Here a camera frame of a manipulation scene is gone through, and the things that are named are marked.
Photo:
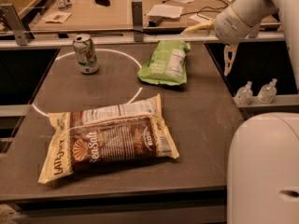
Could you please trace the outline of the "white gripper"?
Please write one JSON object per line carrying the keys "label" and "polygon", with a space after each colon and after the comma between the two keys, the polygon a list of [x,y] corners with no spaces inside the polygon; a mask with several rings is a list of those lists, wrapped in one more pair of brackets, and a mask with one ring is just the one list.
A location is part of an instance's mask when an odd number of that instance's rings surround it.
{"label": "white gripper", "polygon": [[238,45],[252,30],[252,14],[247,7],[228,6],[216,19],[200,22],[185,28],[181,33],[190,35],[205,31],[208,35],[213,29],[216,37],[224,47],[224,75],[228,76],[232,70]]}

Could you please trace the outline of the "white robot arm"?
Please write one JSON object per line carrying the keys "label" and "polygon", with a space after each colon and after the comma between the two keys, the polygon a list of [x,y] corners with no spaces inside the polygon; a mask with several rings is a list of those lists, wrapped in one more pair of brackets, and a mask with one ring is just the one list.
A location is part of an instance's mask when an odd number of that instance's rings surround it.
{"label": "white robot arm", "polygon": [[[235,0],[212,25],[224,44],[241,43],[277,13],[299,86],[299,0]],[[227,168],[227,224],[299,224],[299,115],[265,113],[235,132]]]}

